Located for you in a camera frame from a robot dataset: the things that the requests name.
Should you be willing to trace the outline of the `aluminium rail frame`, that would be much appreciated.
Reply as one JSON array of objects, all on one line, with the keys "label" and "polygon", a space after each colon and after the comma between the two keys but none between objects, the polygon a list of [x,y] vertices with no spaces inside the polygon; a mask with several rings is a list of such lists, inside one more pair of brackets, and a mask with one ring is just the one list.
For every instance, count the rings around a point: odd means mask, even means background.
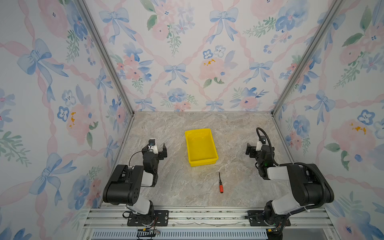
[{"label": "aluminium rail frame", "polygon": [[[92,209],[79,235],[80,240],[271,240],[270,226],[245,219],[247,208],[162,207],[167,211],[150,230],[129,227],[128,213],[119,206]],[[325,209],[289,218],[284,240],[339,240]]]}]

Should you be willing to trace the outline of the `corner aluminium post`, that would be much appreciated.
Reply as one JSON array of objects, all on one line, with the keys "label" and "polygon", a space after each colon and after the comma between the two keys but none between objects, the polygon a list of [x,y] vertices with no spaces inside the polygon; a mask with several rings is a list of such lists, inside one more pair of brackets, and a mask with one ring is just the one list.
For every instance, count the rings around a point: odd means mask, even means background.
[{"label": "corner aluminium post", "polygon": [[96,48],[97,48],[97,50],[101,56],[101,59],[103,60],[105,66],[106,66],[106,69],[108,70],[108,73],[110,74],[110,76],[112,78],[113,83],[116,85],[117,91],[120,94],[124,105],[127,107],[129,115],[131,117],[133,117],[134,116],[133,108],[132,108],[131,104],[129,103],[129,99],[128,99],[127,94],[125,93],[124,88],[123,88],[123,84],[121,83],[121,81],[117,75],[117,72],[116,72],[115,68],[113,67],[112,60],[108,54],[108,51],[107,51],[105,44],[103,43],[102,36],[100,35],[100,32],[99,32],[99,30],[95,24],[95,21],[92,17],[92,14],[90,13],[90,10],[87,6],[86,1],[75,0],[74,3],[76,5],[76,7],[78,8],[81,17],[84,19],[86,27],[90,31],[90,35],[95,42]]},{"label": "corner aluminium post", "polygon": [[288,80],[287,85],[283,89],[282,94],[278,98],[277,103],[275,104],[274,108],[271,110],[271,114],[273,117],[278,115],[278,112],[280,109],[283,108],[283,104],[285,99],[290,94],[292,88],[298,81],[300,75],[305,70],[308,62],[311,60],[313,54],[318,48],[319,42],[325,37],[326,31],[332,24],[332,22],[335,20],[336,16],[339,13],[339,8],[343,5],[344,1],[331,1],[331,5],[326,12],[323,22],[319,25],[319,27],[316,29],[316,32],[312,38],[312,41],[308,44],[308,47],[306,51],[304,52],[301,61],[298,64],[298,68],[293,72],[292,77]]}]

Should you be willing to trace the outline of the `yellow plastic bin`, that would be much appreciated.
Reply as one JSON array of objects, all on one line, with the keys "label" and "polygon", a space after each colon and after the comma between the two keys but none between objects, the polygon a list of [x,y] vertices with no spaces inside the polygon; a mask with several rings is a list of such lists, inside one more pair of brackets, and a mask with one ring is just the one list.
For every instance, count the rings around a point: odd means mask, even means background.
[{"label": "yellow plastic bin", "polygon": [[213,165],[219,159],[211,129],[185,132],[188,161],[191,167]]}]

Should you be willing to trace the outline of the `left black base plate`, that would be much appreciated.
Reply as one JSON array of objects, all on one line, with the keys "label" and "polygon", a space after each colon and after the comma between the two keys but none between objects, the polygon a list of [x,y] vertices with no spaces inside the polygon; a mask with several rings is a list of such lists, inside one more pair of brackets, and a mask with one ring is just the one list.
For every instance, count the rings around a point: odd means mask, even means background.
[{"label": "left black base plate", "polygon": [[147,215],[134,214],[130,212],[127,217],[128,227],[166,227],[169,222],[169,211],[154,210]]}]

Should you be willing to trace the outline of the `left corner aluminium post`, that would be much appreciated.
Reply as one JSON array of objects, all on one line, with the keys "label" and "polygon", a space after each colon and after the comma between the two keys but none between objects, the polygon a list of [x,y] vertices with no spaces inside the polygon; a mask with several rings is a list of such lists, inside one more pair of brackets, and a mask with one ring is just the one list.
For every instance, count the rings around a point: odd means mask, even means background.
[{"label": "left corner aluminium post", "polygon": [[108,54],[108,51],[107,51],[105,44],[103,43],[102,36],[100,35],[100,32],[99,32],[99,30],[95,24],[95,21],[92,17],[92,14],[90,13],[90,10],[87,6],[86,1],[75,0],[74,3],[76,5],[76,7],[78,8],[81,17],[84,19],[86,27],[90,31],[90,35],[95,42],[96,48],[97,48],[97,50],[101,56],[101,59],[103,60],[105,66],[106,66],[106,69],[108,70],[108,73],[110,74],[110,76],[112,78],[113,83],[116,85],[117,91],[120,94],[124,105],[127,107],[129,115],[131,117],[133,117],[134,116],[133,108],[132,108],[131,104],[129,103],[129,99],[128,99],[127,94],[125,93],[124,88],[123,88],[123,84],[121,83],[121,81],[117,75],[117,72],[116,72],[115,68],[113,67],[112,60]]}]

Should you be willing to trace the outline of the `right corner aluminium post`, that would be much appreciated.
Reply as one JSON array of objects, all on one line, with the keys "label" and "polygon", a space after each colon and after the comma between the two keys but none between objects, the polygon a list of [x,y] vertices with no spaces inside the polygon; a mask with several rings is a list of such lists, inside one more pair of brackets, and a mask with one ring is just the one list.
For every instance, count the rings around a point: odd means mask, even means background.
[{"label": "right corner aluminium post", "polygon": [[339,8],[343,5],[344,1],[331,1],[331,5],[326,12],[323,22],[319,25],[319,27],[316,29],[316,32],[312,38],[312,41],[308,44],[308,47],[306,51],[304,52],[301,61],[298,64],[298,68],[293,72],[292,77],[288,80],[287,85],[283,89],[282,94],[278,98],[277,103],[275,104],[274,108],[271,110],[271,114],[273,117],[278,115],[278,112],[280,109],[283,108],[283,104],[285,99],[290,94],[292,88],[298,81],[300,75],[305,70],[308,62],[311,60],[313,54],[318,48],[319,42],[325,37],[326,31],[332,24],[332,22],[335,20],[336,16],[339,13]]}]

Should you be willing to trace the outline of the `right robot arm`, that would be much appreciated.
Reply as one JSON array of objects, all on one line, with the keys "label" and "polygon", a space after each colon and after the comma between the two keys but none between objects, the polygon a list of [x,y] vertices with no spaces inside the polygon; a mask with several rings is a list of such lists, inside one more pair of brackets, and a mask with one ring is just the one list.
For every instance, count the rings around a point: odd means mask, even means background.
[{"label": "right robot arm", "polygon": [[291,190],[279,199],[268,201],[261,212],[248,211],[245,218],[253,226],[265,225],[280,230],[287,225],[290,216],[331,203],[335,196],[315,164],[277,166],[273,161],[274,150],[265,144],[247,144],[246,155],[256,160],[255,166],[263,180],[288,181]]}]

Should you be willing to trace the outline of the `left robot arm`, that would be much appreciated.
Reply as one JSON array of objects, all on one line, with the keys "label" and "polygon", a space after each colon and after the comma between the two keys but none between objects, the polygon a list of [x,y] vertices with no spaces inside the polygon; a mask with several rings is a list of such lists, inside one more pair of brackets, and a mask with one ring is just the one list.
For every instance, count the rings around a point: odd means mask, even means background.
[{"label": "left robot arm", "polygon": [[117,165],[103,191],[103,202],[112,205],[125,205],[123,218],[128,227],[166,227],[169,211],[155,210],[152,201],[140,195],[141,188],[153,188],[158,181],[159,162],[168,157],[166,145],[157,149],[154,140],[144,147],[143,164],[130,167]]}]

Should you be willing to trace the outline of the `red handled screwdriver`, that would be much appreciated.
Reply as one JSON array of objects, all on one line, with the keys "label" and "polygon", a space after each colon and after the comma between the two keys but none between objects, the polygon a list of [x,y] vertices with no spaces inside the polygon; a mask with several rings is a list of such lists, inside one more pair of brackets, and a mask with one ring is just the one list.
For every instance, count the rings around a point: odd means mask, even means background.
[{"label": "red handled screwdriver", "polygon": [[223,187],[223,183],[222,183],[222,179],[221,179],[221,174],[219,173],[219,189],[220,189],[220,193],[223,194],[224,193],[224,187]]}]

